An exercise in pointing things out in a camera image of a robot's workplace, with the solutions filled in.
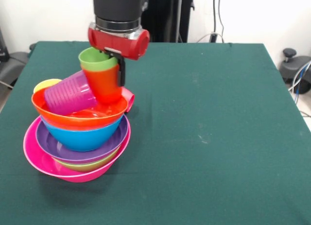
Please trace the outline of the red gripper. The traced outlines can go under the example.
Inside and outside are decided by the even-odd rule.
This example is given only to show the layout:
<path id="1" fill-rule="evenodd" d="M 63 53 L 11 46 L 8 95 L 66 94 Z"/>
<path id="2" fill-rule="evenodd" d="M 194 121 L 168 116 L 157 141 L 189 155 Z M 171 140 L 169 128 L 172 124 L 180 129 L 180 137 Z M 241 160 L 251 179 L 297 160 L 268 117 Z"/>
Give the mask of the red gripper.
<path id="1" fill-rule="evenodd" d="M 125 60 L 138 60 L 144 56 L 148 48 L 150 34 L 143 28 L 138 28 L 131 33 L 110 33 L 102 31 L 92 22 L 88 28 L 90 45 L 100 51 L 109 52 L 109 55 L 117 58 L 119 65 L 118 84 L 125 85 Z"/>

